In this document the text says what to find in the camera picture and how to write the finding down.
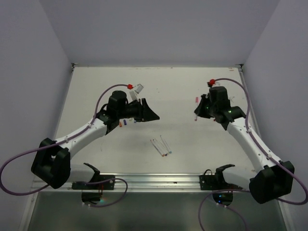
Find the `pink capped marker pen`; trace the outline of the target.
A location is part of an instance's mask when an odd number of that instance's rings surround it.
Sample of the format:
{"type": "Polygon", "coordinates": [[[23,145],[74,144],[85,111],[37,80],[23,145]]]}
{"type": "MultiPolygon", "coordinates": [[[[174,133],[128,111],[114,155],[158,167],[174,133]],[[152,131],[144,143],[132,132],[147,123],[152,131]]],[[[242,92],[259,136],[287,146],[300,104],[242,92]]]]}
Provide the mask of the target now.
{"type": "MultiPolygon", "coordinates": [[[[195,110],[197,109],[198,105],[199,105],[199,97],[196,97],[196,98],[195,98],[195,110]]],[[[198,119],[198,116],[197,116],[197,114],[195,113],[195,110],[194,110],[194,121],[196,122],[197,119],[198,119]]]]}

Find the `light blue capped marker pen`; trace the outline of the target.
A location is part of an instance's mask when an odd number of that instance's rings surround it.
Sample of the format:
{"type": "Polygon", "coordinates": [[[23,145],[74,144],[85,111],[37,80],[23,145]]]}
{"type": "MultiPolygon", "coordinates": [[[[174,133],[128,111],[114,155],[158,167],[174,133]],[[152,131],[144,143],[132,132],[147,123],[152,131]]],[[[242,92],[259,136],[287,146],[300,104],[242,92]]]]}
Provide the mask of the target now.
{"type": "Polygon", "coordinates": [[[167,144],[166,140],[161,135],[160,135],[160,138],[161,138],[161,141],[162,141],[162,145],[166,149],[167,153],[171,154],[172,151],[171,151],[169,145],[167,144]]]}

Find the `orange marker pen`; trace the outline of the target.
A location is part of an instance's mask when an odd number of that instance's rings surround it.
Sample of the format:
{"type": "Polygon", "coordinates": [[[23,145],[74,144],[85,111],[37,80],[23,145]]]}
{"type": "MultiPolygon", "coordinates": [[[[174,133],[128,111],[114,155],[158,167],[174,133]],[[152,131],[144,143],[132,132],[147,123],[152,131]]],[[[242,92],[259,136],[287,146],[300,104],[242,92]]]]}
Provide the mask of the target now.
{"type": "Polygon", "coordinates": [[[159,152],[159,154],[164,157],[165,156],[165,152],[156,144],[155,140],[150,140],[152,146],[159,152]]]}

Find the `yellow marker pen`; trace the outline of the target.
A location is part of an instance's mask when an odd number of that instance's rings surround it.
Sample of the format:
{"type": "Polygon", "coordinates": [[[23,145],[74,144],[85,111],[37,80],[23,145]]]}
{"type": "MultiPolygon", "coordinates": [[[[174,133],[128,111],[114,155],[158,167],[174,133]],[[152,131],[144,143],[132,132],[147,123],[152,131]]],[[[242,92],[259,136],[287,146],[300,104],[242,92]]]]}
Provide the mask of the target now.
{"type": "Polygon", "coordinates": [[[162,148],[164,149],[165,156],[169,155],[170,154],[169,147],[167,146],[167,143],[162,138],[162,136],[160,136],[160,140],[158,142],[162,146],[162,148]]]}

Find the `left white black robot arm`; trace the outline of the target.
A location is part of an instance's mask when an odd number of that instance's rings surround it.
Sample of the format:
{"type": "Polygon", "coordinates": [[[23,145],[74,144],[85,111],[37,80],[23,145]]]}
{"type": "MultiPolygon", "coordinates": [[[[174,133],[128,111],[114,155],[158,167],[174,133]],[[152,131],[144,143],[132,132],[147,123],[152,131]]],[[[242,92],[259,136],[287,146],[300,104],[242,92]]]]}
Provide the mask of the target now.
{"type": "Polygon", "coordinates": [[[108,103],[95,113],[93,119],[74,132],[51,140],[44,139],[37,151],[31,172],[54,189],[67,182],[76,182],[95,189],[102,182],[100,171],[93,165],[71,165],[71,159],[83,148],[113,131],[121,119],[133,118],[136,122],[159,120],[145,98],[129,102],[127,94],[116,90],[108,103]]]}

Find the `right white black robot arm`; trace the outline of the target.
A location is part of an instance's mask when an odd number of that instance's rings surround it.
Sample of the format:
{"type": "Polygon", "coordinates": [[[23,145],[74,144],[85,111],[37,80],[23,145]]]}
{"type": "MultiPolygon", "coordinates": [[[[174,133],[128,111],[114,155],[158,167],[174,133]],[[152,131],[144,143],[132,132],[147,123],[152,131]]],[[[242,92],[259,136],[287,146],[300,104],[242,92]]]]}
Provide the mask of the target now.
{"type": "Polygon", "coordinates": [[[256,132],[245,122],[246,115],[238,106],[231,106],[225,87],[212,87],[208,94],[201,95],[195,109],[198,117],[211,119],[222,127],[239,143],[254,167],[254,172],[228,164],[218,167],[214,183],[220,189],[236,185],[248,189],[260,204],[277,199],[291,192],[295,168],[289,161],[283,162],[275,154],[265,156],[267,146],[256,132]]]}

